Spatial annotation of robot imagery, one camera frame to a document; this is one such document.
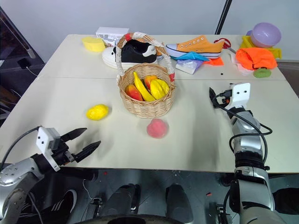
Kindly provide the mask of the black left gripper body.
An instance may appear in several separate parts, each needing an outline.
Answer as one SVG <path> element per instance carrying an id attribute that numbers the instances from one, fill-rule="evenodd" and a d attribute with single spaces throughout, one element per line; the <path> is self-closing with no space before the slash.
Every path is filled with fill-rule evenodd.
<path id="1" fill-rule="evenodd" d="M 69 162 L 78 162 L 78 159 L 75 157 L 75 154 L 71 154 L 68 149 L 67 141 L 73 140 L 76 137 L 74 136 L 62 136 L 58 142 L 58 147 L 54 150 L 52 155 L 54 161 L 58 166 L 66 165 Z"/>

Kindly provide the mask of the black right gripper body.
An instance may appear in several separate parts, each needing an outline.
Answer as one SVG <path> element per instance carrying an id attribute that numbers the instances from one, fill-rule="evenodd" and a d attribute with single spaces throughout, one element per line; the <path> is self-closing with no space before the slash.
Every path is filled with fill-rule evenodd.
<path id="1" fill-rule="evenodd" d="M 225 108 L 230 103 L 230 98 L 232 97 L 232 90 L 225 90 L 222 93 L 216 95 L 216 103 L 218 107 Z"/>

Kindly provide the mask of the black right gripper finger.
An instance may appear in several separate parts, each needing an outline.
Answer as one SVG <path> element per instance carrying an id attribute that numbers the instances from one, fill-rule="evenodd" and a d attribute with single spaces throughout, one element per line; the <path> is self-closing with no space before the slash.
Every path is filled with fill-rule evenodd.
<path id="1" fill-rule="evenodd" d="M 211 103 L 213 105 L 213 108 L 214 109 L 218 108 L 219 104 L 216 99 L 217 97 L 216 97 L 214 90 L 211 87 L 209 88 L 209 97 L 210 97 Z"/>

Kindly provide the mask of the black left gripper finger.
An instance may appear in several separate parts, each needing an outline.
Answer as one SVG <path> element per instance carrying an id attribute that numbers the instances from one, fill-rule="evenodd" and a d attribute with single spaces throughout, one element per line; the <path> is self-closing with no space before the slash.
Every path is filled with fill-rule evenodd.
<path id="1" fill-rule="evenodd" d="M 85 128 L 85 127 L 76 128 L 76 129 L 62 135 L 61 140 L 63 140 L 64 142 L 68 142 L 70 140 L 73 140 L 73 139 L 77 138 L 78 136 L 80 136 L 86 130 L 87 130 L 87 128 Z"/>
<path id="2" fill-rule="evenodd" d="M 78 154 L 74 154 L 73 158 L 76 162 L 80 162 L 86 157 L 90 156 L 101 144 L 101 141 L 97 141 L 94 143 L 89 144 L 88 146 L 84 147 L 81 152 Z"/>

